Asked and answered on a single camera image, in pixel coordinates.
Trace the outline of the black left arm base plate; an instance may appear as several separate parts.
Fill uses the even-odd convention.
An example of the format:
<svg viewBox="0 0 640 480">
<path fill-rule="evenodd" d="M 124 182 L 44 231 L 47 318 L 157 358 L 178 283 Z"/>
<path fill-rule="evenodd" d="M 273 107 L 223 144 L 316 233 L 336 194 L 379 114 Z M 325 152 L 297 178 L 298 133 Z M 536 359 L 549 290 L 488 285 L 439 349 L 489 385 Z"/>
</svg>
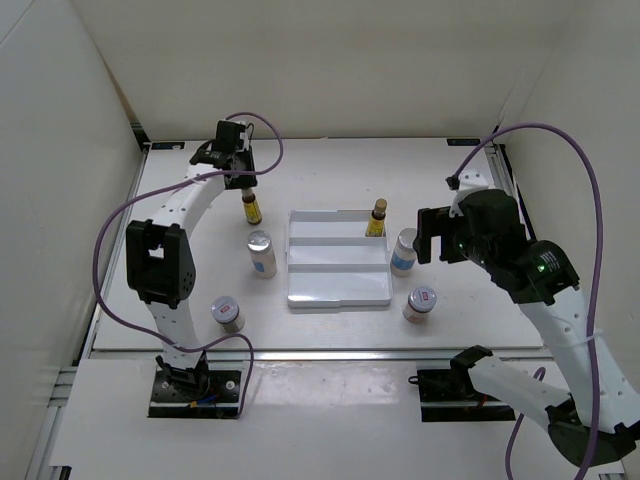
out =
<svg viewBox="0 0 640 480">
<path fill-rule="evenodd" d="M 156 358 L 148 418 L 235 419 L 240 410 L 240 370 L 211 370 L 204 355 L 194 368 L 176 368 Z"/>
</svg>

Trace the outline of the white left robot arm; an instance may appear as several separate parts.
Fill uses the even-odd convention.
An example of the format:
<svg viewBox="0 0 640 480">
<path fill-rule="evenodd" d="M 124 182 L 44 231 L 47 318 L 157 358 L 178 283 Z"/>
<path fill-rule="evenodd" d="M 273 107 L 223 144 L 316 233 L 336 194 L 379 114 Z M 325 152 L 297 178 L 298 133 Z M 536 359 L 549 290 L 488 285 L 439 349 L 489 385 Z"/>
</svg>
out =
<svg viewBox="0 0 640 480">
<path fill-rule="evenodd" d="M 156 361 L 169 385 L 188 400 L 198 400 L 210 389 L 206 354 L 199 347 L 188 302 L 196 281 L 189 237 L 236 178 L 221 172 L 253 169 L 247 124 L 221 120 L 215 138 L 189 160 L 187 185 L 176 188 L 148 219 L 133 220 L 126 229 L 128 286 L 149 309 L 158 333 L 169 339 Z"/>
</svg>

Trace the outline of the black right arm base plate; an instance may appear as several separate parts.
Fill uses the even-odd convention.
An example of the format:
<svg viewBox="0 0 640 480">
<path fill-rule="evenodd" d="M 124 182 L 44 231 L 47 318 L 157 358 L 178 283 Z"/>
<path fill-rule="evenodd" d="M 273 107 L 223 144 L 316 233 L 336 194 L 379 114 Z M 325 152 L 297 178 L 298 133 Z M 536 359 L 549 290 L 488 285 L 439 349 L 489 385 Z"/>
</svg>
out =
<svg viewBox="0 0 640 480">
<path fill-rule="evenodd" d="M 514 410 L 494 397 L 463 393 L 450 358 L 421 359 L 407 382 L 417 390 L 425 423 L 511 422 Z"/>
</svg>

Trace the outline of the brown sauce bottle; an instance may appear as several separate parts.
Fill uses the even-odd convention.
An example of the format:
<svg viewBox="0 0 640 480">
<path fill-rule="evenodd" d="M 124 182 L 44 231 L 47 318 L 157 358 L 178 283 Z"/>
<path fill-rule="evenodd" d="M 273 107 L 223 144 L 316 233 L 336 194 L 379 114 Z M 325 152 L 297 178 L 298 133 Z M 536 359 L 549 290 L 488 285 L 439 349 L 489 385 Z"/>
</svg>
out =
<svg viewBox="0 0 640 480">
<path fill-rule="evenodd" d="M 387 201 L 384 198 L 377 199 L 365 230 L 366 237 L 382 237 L 384 235 L 386 211 Z"/>
<path fill-rule="evenodd" d="M 262 222 L 262 213 L 257 201 L 257 197 L 251 188 L 241 191 L 245 218 L 250 225 L 259 225 Z"/>
</svg>

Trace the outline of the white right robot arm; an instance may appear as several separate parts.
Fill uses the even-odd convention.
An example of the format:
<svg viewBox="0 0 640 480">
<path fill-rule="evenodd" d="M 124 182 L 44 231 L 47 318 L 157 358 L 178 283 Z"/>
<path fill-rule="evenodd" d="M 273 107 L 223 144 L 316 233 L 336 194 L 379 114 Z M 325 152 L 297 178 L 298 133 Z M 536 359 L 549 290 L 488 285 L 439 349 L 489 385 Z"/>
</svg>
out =
<svg viewBox="0 0 640 480">
<path fill-rule="evenodd" d="M 565 252 L 527 238 L 514 198 L 478 190 L 450 207 L 417 213 L 414 248 L 431 260 L 441 240 L 442 261 L 469 260 L 485 270 L 532 322 L 550 350 L 566 389 L 542 384 L 508 366 L 491 350 L 469 347 L 450 362 L 449 387 L 460 399 L 494 397 L 546 430 L 575 466 L 616 462 L 639 440 L 639 395 L 625 380 L 604 340 L 587 331 L 587 302 Z"/>
</svg>

